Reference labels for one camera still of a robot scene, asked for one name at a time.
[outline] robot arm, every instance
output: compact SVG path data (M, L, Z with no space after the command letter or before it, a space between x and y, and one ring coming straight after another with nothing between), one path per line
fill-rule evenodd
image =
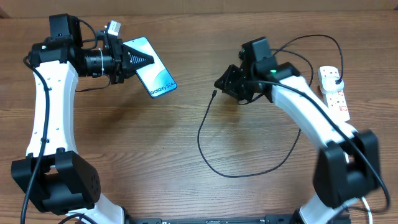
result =
M36 103L32 137L26 158L12 162L11 174L25 193L30 179L35 180L29 199L40 212L68 216L81 213L96 223L125 224L129 223L127 211L101 193L96 169L78 155L73 134L75 90L78 77L100 77L104 73L109 74L112 84L123 83L138 68L154 63L154 58L124 45L118 39L120 23L115 21L96 34L96 39L104 41L102 50L82 49L79 22L68 14L50 16L52 36L34 44L29 52L30 66L36 68L49 89L48 134L39 163L48 105L43 83L34 72ZM134 56L143 60L131 60ZM37 164L39 173L33 176ZM57 173L48 174L54 168Z
M380 175L377 137L370 131L358 133L354 127L330 113L292 64L277 64L265 37L243 44L242 48L239 53L242 65L239 68L230 65L215 82L215 87L237 100L250 101L254 93L263 93L298 124L318 152L313 178L316 194L293 214L292 221L328 223L358 198L377 189L379 184L370 168L320 110L354 142ZM313 102L278 84L298 90ZM354 162L346 160L347 154L354 157Z

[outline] white power strip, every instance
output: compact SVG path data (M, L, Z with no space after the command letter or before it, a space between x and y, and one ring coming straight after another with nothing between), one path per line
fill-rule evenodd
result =
M323 88L322 83L325 83L325 80L334 80L336 77L340 77L337 68L332 66L320 67L318 70L318 78L321 90ZM325 91L322 91L322 96L323 96L323 101L327 105L327 107L332 111L332 113L336 114L343 121L348 121L349 113L348 113L347 101L344 96L344 91L342 90L341 85L336 85L334 91L331 90L331 87L329 86L328 93L324 92Z

